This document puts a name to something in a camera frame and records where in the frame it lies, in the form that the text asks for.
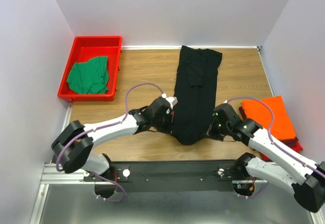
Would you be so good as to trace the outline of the black t shirt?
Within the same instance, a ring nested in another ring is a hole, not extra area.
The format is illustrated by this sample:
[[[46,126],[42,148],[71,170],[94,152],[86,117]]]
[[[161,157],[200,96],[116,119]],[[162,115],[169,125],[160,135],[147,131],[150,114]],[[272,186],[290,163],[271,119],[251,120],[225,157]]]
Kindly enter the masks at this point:
[[[182,46],[177,68],[172,136],[192,145],[206,136],[216,102],[218,68],[222,53]]]

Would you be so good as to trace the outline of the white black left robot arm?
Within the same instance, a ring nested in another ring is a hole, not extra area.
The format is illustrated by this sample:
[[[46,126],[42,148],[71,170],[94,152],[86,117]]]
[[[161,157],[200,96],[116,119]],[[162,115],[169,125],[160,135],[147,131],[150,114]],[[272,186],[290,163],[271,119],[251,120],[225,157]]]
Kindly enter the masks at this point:
[[[82,169],[94,172],[102,181],[109,180],[114,172],[113,163],[106,154],[96,154],[92,150],[110,140],[146,132],[151,128],[169,134],[176,104],[176,97],[162,94],[149,106],[127,110],[124,115],[111,120],[93,124],[73,121],[51,145],[56,162],[67,174]]]

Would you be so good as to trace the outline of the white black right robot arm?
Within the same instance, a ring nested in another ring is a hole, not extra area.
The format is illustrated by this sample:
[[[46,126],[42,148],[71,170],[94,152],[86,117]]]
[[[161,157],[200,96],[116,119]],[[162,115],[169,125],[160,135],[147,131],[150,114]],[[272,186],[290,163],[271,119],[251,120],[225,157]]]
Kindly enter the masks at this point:
[[[242,120],[228,103],[213,110],[208,136],[216,140],[230,136],[270,159],[266,162],[245,153],[229,170],[219,171],[220,176],[228,175],[232,180],[263,179],[293,195],[300,206],[313,213],[324,205],[324,163],[295,152],[256,121]]]

